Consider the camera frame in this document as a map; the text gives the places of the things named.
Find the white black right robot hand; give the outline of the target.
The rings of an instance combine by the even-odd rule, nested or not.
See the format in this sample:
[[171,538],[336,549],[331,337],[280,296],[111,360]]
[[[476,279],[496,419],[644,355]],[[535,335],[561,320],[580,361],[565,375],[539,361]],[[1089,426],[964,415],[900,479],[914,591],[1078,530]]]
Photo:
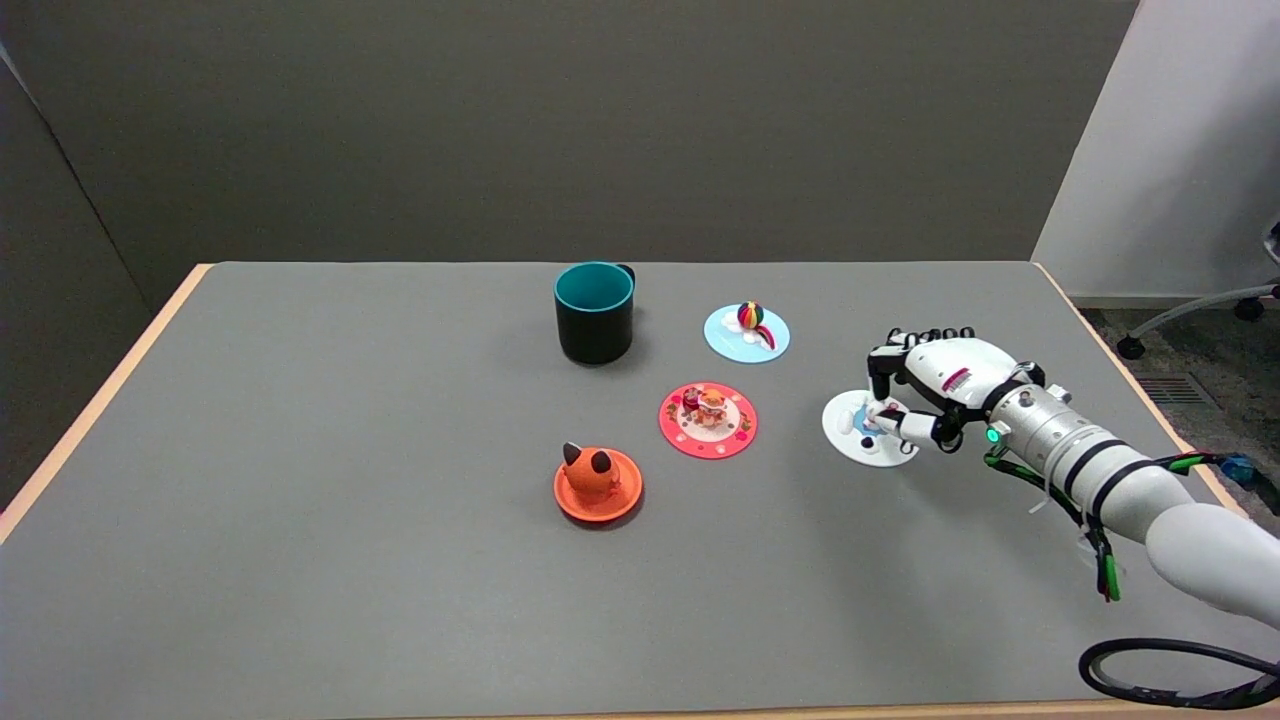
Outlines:
[[955,454],[964,428],[989,420],[995,405],[1024,386],[1046,387],[1043,369],[975,336],[973,328],[892,329],[867,356],[870,401],[864,423],[900,448],[933,445]]

